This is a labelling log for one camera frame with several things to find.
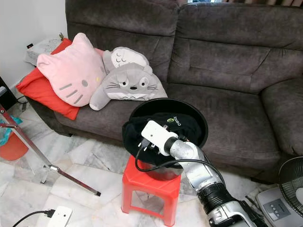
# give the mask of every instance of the sofa backrest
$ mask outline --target sofa backrest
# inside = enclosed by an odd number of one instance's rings
[[[65,11],[69,39],[83,32],[101,50],[131,48],[166,81],[178,19],[175,0],[66,0]]]
[[[181,8],[168,82],[257,94],[302,73],[302,8],[224,3]]]

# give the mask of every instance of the fan grille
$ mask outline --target fan grille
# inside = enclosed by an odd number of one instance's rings
[[[303,204],[296,197],[296,191],[303,188],[303,157],[290,159],[282,165],[279,187],[288,204],[303,217]]]

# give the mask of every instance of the sofa cushion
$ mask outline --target sofa cushion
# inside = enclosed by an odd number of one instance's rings
[[[210,160],[265,170],[280,158],[259,96],[210,87],[169,84],[169,98],[196,107],[208,123],[203,151]]]
[[[244,4],[183,7],[168,82],[257,94],[299,77],[303,72],[302,12]]]
[[[303,155],[303,78],[270,86],[261,98],[280,148],[291,155]]]
[[[141,101],[111,100],[105,108],[94,111],[89,105],[81,107],[74,121],[55,113],[57,120],[65,125],[97,135],[122,140],[122,126]]]
[[[70,39],[83,32],[101,50],[133,49],[166,81],[178,19],[175,0],[67,0],[66,12]]]

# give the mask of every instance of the whiskers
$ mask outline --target whiskers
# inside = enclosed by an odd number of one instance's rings
[[[158,86],[156,84],[147,86],[147,90],[158,90]]]
[[[110,89],[110,88],[120,88],[120,85],[110,82],[109,85],[106,86],[106,89]]]
[[[71,92],[69,95],[67,95],[66,97],[71,97],[72,95],[74,95],[75,93],[77,93],[78,90],[74,90],[73,92]]]

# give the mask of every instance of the white wall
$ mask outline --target white wall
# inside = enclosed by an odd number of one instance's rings
[[[11,90],[34,68],[27,45],[60,32],[67,37],[64,0],[0,0],[0,76]]]

